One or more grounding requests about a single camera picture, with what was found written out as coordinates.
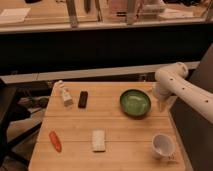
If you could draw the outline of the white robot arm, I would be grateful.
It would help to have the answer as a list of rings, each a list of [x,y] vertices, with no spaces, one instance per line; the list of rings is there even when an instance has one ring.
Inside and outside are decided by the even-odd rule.
[[[213,124],[213,93],[186,81],[188,74],[188,67],[182,62],[159,68],[155,72],[153,95],[158,100],[166,100],[174,93]]]

